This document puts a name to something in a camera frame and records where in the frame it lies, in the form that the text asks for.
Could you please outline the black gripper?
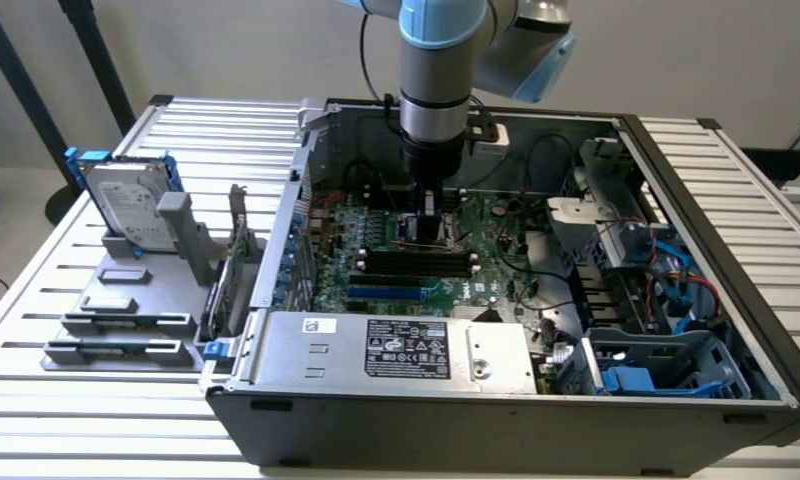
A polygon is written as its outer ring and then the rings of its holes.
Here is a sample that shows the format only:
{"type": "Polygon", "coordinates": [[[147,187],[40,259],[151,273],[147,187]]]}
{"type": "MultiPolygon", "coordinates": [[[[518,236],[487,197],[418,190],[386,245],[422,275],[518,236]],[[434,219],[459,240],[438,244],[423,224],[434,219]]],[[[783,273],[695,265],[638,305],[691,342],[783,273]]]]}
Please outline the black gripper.
{"type": "Polygon", "coordinates": [[[431,142],[402,132],[400,152],[412,176],[414,206],[418,217],[416,240],[432,244],[442,221],[445,181],[462,165],[463,135],[447,141],[431,142]]]}

